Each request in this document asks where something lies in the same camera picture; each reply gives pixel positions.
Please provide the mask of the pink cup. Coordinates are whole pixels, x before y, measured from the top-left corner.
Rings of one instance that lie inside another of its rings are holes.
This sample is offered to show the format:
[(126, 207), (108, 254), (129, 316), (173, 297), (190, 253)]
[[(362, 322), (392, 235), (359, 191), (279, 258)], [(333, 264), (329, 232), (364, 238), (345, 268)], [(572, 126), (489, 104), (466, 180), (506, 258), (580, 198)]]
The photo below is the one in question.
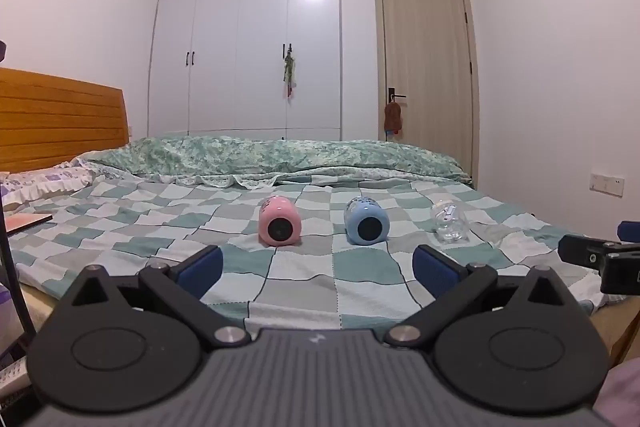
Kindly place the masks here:
[(262, 243), (278, 247), (297, 243), (302, 234), (302, 218), (292, 202), (284, 196), (273, 195), (260, 205), (258, 236)]

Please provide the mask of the blue cup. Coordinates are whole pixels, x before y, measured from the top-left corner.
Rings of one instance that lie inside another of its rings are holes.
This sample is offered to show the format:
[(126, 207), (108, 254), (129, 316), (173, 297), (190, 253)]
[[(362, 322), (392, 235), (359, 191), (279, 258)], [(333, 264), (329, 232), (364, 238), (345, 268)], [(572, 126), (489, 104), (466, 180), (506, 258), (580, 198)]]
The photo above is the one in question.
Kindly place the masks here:
[(370, 246), (384, 242), (390, 231), (390, 218), (374, 199), (353, 198), (344, 211), (344, 225), (350, 243)]

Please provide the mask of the pink book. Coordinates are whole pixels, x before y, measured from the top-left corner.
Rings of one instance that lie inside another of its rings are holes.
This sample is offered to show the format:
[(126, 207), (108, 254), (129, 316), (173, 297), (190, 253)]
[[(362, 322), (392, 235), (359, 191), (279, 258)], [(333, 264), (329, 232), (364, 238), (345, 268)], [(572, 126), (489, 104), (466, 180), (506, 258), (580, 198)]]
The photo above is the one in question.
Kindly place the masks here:
[(11, 236), (37, 225), (42, 225), (51, 219), (52, 215), (47, 213), (14, 213), (14, 215), (4, 218), (6, 233)]

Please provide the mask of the white purple frilled pillow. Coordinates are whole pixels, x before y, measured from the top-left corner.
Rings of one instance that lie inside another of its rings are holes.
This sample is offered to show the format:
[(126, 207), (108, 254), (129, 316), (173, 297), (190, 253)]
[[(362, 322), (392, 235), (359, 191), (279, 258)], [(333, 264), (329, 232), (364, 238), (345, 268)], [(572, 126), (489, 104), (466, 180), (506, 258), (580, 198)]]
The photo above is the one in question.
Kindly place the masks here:
[(92, 181), (92, 172), (81, 161), (76, 160), (24, 172), (2, 171), (2, 209), (14, 210), (39, 199), (73, 194)]

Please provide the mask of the checkered green bed blanket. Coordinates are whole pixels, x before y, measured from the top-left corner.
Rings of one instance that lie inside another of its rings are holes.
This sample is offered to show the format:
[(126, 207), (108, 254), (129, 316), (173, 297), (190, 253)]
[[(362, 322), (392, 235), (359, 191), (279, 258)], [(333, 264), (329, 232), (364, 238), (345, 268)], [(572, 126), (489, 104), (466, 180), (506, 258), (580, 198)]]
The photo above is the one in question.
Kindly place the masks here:
[[(293, 245), (273, 247), (259, 239), (260, 205), (273, 195), (291, 199), (302, 218)], [(390, 231), (384, 242), (360, 246), (347, 239), (344, 211), (358, 196), (386, 210)], [(458, 202), (464, 212), (466, 241), (442, 243), (436, 236), (431, 210), (443, 199)], [(224, 273), (204, 303), (251, 332), (386, 329), (431, 302), (412, 269), (420, 245), (504, 275), (548, 265), (589, 311), (608, 302), (597, 272), (560, 259), (561, 229), (449, 180), (331, 183), (319, 176), (249, 190), (100, 176), (74, 194), (30, 202), (25, 209), (52, 219), (10, 240), (24, 284), (60, 298), (87, 265), (131, 275), (151, 261), (174, 265), (216, 245)]]

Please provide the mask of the green floral duvet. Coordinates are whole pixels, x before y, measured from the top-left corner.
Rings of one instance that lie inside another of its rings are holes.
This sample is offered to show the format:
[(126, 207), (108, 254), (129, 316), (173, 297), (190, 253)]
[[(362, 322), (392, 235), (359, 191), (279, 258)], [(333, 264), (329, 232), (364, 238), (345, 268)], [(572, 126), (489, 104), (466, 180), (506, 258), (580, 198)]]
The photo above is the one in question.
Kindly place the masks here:
[(107, 176), (145, 181), (245, 188), (388, 179), (442, 179), (471, 186), (452, 157), (395, 142), (250, 140), (231, 136), (145, 138), (119, 148), (82, 154), (78, 160)]

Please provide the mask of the orange wooden headboard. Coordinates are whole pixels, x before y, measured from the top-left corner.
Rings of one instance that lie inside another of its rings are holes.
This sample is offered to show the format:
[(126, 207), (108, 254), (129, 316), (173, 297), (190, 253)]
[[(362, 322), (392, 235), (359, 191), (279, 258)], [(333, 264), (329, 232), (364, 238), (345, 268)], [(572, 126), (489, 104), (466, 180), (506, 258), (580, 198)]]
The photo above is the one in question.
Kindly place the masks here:
[(129, 142), (122, 90), (1, 69), (1, 169), (44, 169)]

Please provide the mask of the brown plush toy on door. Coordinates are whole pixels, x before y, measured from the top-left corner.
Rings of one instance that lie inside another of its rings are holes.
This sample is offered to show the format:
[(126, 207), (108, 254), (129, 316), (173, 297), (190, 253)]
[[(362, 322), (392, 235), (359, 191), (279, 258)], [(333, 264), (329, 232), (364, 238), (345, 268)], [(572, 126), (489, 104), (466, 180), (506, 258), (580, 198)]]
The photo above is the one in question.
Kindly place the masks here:
[(384, 107), (384, 133), (386, 136), (398, 135), (402, 130), (401, 106), (395, 102), (388, 102)]

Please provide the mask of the beige wooden door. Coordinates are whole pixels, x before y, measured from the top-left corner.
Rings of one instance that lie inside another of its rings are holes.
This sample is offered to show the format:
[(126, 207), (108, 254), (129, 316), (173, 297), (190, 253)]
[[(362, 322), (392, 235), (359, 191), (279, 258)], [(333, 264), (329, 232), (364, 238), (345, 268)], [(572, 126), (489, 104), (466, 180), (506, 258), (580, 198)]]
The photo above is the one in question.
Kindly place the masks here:
[[(375, 0), (378, 139), (454, 158), (473, 181), (480, 158), (480, 88), (471, 0)], [(395, 88), (402, 130), (383, 128)]]

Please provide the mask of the green hanging ornament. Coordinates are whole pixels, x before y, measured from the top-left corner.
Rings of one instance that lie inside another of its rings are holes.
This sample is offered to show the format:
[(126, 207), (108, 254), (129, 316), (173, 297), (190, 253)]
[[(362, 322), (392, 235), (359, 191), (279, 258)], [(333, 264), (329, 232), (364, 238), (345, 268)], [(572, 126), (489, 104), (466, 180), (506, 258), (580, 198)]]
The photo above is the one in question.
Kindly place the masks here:
[(292, 48), (288, 48), (284, 57), (283, 82), (285, 83), (286, 97), (291, 98), (294, 89), (295, 60)]

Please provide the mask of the white wardrobe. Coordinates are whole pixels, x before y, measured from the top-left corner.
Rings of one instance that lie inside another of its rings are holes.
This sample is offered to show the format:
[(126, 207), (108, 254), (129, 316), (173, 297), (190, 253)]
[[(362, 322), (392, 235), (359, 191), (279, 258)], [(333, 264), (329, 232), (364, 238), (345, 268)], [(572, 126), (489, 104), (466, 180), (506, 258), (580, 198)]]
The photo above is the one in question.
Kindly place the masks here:
[(149, 135), (340, 139), (341, 40), (341, 0), (158, 0)]

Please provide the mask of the white wall socket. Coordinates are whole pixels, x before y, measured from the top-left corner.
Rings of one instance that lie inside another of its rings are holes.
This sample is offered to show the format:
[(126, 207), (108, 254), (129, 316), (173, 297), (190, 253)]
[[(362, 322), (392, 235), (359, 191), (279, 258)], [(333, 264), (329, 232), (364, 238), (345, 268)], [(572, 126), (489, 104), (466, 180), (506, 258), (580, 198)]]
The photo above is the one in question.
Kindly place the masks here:
[(624, 196), (625, 179), (617, 176), (605, 176), (604, 174), (591, 173), (589, 190), (614, 197)]

